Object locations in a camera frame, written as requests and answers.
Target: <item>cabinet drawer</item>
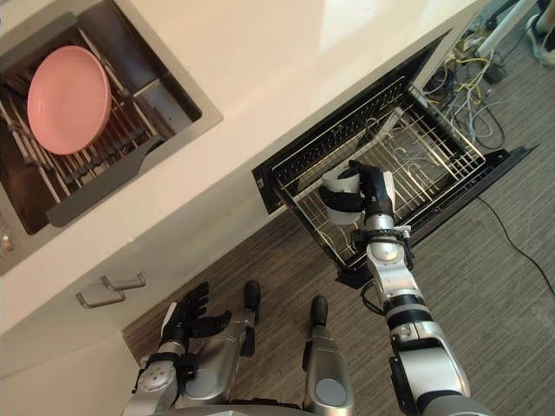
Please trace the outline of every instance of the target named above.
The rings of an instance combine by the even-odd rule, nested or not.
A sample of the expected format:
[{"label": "cabinet drawer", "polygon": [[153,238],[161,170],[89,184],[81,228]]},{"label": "cabinet drawer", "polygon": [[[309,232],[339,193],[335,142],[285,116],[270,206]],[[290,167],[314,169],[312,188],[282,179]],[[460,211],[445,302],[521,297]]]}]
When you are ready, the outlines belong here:
[{"label": "cabinet drawer", "polygon": [[[107,289],[103,276],[116,290]],[[133,267],[119,268],[117,273],[111,270],[92,283],[85,276],[67,287],[0,339],[0,375],[13,374],[119,332],[180,284],[175,277],[151,272],[142,273],[142,278],[144,286],[119,291],[120,286],[138,283]],[[75,296],[78,293],[88,304],[119,300],[120,293],[125,298],[84,308]]]}]

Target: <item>floor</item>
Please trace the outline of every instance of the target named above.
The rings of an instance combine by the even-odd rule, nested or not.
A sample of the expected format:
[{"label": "floor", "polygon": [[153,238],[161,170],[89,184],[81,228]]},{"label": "floor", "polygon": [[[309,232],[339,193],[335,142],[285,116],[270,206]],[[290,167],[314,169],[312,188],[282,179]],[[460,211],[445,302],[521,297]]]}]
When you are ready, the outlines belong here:
[{"label": "floor", "polygon": [[[499,45],[505,55],[525,20]],[[555,71],[532,58],[527,39],[506,59],[508,77],[490,102],[507,149],[534,152],[482,194],[513,241],[555,284]],[[555,414],[555,298],[538,271],[507,243],[491,212],[473,201],[415,248],[414,274],[434,318],[465,369],[475,399],[498,415]],[[211,310],[238,308],[243,284],[263,290],[257,353],[241,362],[233,398],[300,403],[301,358],[310,299],[328,298],[329,328],[343,349],[356,390],[356,414],[401,414],[389,378],[382,318],[357,291],[334,282],[335,269],[303,227],[285,213],[195,277],[175,299],[207,280]],[[135,357],[155,348],[166,302],[124,331]]]}]

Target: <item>kitchen sink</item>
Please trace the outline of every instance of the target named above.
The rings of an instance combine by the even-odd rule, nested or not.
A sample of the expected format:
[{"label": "kitchen sink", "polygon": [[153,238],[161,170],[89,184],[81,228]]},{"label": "kitchen sink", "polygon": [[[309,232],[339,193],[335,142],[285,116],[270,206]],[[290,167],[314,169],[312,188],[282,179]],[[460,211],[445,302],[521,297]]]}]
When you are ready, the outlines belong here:
[{"label": "kitchen sink", "polygon": [[[3,36],[0,231],[8,243],[0,251],[0,271],[222,119],[185,68],[167,50],[163,60],[148,41],[153,34],[144,35],[117,3],[79,0],[50,3]],[[42,60],[66,45],[96,56],[112,104],[97,140],[58,155],[33,136],[27,95]]]}]

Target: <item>metal handle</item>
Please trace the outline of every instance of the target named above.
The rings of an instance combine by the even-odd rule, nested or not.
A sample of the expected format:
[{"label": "metal handle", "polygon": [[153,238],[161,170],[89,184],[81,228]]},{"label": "metal handle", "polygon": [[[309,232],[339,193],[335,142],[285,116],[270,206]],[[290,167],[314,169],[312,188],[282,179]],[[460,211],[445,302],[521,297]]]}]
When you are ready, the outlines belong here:
[{"label": "metal handle", "polygon": [[125,293],[123,293],[122,291],[119,291],[119,294],[120,294],[120,297],[118,299],[112,299],[110,301],[103,301],[103,302],[97,302],[97,303],[88,303],[83,297],[83,293],[81,292],[76,293],[75,297],[77,298],[81,306],[83,306],[83,308],[94,309],[94,308],[99,308],[100,306],[106,306],[106,305],[111,305],[113,303],[119,303],[119,302],[125,301]]},{"label": "metal handle", "polygon": [[142,275],[142,273],[139,273],[137,275],[137,278],[139,279],[138,283],[124,284],[121,286],[114,286],[106,276],[101,277],[101,280],[102,280],[102,283],[104,283],[104,286],[106,286],[106,289],[112,290],[113,292],[121,292],[122,290],[142,288],[147,284],[147,282],[145,281],[145,277]]}]

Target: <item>black cable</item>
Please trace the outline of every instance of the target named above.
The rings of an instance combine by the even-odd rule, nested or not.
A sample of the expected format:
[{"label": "black cable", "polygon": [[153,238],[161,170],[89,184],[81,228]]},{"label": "black cable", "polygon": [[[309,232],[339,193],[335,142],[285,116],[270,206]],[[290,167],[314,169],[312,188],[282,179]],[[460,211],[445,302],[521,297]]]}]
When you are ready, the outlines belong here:
[{"label": "black cable", "polygon": [[505,55],[505,56],[501,56],[501,65],[505,65],[505,59],[509,57],[509,55],[514,52],[514,50],[520,45],[520,42],[522,42],[522,39],[524,39],[524,36],[526,34],[527,29],[522,32],[522,35],[520,35],[519,40],[515,43],[515,45],[513,46],[513,48],[511,50],[509,50],[509,52]]},{"label": "black cable", "polygon": [[368,289],[370,289],[372,287],[372,285],[374,284],[373,280],[370,280],[368,283],[366,283],[364,285],[364,287],[361,290],[361,298],[362,298],[362,303],[364,304],[364,306],[366,308],[368,308],[371,312],[374,312],[377,315],[380,316],[384,316],[385,314],[383,313],[383,311],[378,308],[377,306],[375,306],[374,303],[372,303],[367,297],[366,297],[366,292],[368,292]]},{"label": "black cable", "polygon": [[503,130],[503,127],[501,126],[500,122],[497,120],[497,118],[493,115],[492,110],[489,109],[489,107],[483,107],[485,108],[485,110],[487,111],[487,113],[490,115],[490,117],[493,119],[493,122],[495,122],[495,125],[497,126],[497,128],[499,129],[499,131],[501,132],[501,140],[499,142],[499,144],[497,146],[486,146],[479,137],[476,137],[476,142],[478,142],[478,144],[482,147],[484,147],[487,150],[498,150],[501,147],[503,147],[505,145],[505,130]]},{"label": "black cable", "polygon": [[518,252],[520,253],[522,256],[526,257],[528,260],[530,260],[530,262],[536,266],[536,269],[538,269],[539,273],[541,273],[541,276],[544,278],[545,282],[547,283],[547,286],[549,287],[549,290],[553,293],[553,295],[555,296],[555,289],[553,288],[551,282],[549,281],[549,279],[547,278],[547,275],[545,274],[544,270],[541,268],[541,266],[539,264],[536,263],[536,261],[531,258],[530,256],[528,256],[524,251],[522,251],[520,248],[518,248],[516,245],[514,245],[513,241],[511,240],[511,238],[509,237],[509,234],[506,231],[505,225],[503,224],[503,221],[501,221],[500,216],[497,214],[497,212],[494,210],[494,208],[492,208],[491,205],[489,205],[484,199],[482,199],[481,197],[476,197],[482,204],[484,204],[489,211],[492,212],[492,214],[495,216],[495,218],[497,218],[497,220],[499,221],[499,225],[501,225],[501,228],[503,229],[503,232],[505,233],[505,237],[506,240],[509,242],[509,244]]}]

